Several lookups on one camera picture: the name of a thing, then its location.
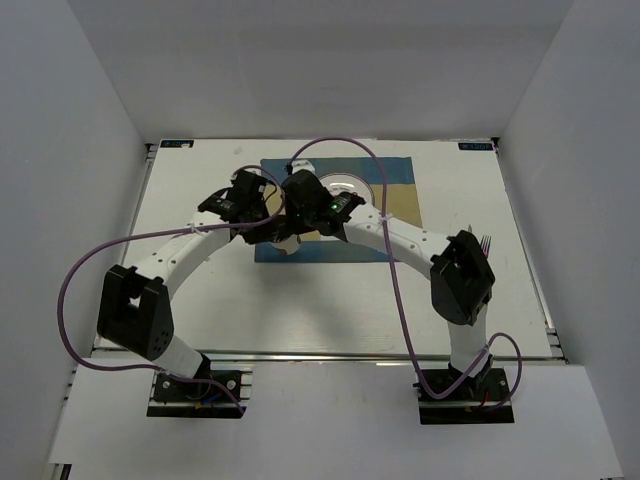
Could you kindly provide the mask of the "white plate with red print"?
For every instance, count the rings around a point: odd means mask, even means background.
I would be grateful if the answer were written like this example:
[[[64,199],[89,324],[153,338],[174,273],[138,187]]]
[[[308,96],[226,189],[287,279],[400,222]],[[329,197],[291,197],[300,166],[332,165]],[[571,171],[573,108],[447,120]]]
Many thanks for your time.
[[[319,180],[333,196],[346,192],[358,195],[367,203],[375,201],[372,187],[359,176],[349,173],[331,173],[320,177]]]

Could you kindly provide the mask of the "white brown metal cup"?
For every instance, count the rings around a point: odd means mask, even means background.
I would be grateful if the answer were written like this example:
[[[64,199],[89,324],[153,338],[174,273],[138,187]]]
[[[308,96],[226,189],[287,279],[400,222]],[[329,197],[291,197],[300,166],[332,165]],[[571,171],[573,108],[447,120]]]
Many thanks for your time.
[[[284,255],[293,255],[301,246],[301,239],[298,235],[292,235],[285,239],[271,242],[270,245]]]

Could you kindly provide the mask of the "blue tan white placemat cloth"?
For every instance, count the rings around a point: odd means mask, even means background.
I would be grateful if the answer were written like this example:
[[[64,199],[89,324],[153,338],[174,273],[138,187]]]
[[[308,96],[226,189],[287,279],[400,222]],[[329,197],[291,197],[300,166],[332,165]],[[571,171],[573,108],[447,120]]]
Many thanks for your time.
[[[376,208],[385,207],[393,217],[420,227],[421,212],[414,177],[412,159],[409,157],[383,157],[383,169],[387,176],[387,202],[382,202],[382,177],[380,168],[369,157],[312,158],[316,175],[347,174],[364,181],[367,186],[359,194],[374,201]],[[274,246],[262,243],[255,247],[257,263],[374,263],[384,262],[386,256],[359,245],[347,244],[317,233],[301,236],[301,245],[292,255],[279,252]]]

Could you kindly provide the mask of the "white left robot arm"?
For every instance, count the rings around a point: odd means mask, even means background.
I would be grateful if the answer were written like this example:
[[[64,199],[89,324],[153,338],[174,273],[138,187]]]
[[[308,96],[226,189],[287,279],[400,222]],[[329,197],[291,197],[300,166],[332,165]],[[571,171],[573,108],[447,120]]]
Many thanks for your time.
[[[177,376],[177,387],[199,399],[211,387],[209,361],[174,333],[171,300],[185,280],[237,235],[269,220],[264,191],[276,186],[265,170],[240,169],[231,186],[198,205],[185,229],[129,267],[115,265],[104,278],[98,314],[100,337]]]

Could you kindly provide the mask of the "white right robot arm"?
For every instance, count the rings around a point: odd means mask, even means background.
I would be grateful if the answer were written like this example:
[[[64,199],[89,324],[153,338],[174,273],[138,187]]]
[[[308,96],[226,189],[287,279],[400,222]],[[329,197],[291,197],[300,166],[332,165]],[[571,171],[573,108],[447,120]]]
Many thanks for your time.
[[[364,246],[393,257],[430,282],[434,310],[448,322],[453,390],[472,399],[488,377],[486,317],[495,275],[477,238],[466,230],[455,236],[428,232],[385,216],[357,194],[332,195],[315,176],[301,170],[284,183],[286,216],[324,236]]]

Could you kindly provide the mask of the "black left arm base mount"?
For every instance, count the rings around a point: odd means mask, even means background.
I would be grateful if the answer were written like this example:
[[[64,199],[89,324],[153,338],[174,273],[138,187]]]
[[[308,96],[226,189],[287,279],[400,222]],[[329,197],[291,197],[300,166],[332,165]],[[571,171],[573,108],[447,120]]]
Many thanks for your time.
[[[214,368],[210,377],[222,384],[245,411],[251,396],[253,371],[249,366]],[[151,418],[241,419],[236,404],[218,386],[186,383],[164,373],[154,376],[147,406]]]

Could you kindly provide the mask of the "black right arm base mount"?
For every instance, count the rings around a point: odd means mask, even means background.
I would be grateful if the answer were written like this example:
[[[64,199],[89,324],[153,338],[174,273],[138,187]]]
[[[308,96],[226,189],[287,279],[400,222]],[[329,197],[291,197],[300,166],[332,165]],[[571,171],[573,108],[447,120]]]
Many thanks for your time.
[[[486,367],[480,379],[466,378],[443,399],[429,396],[423,386],[413,384],[418,398],[421,425],[488,425],[515,422],[506,372]]]

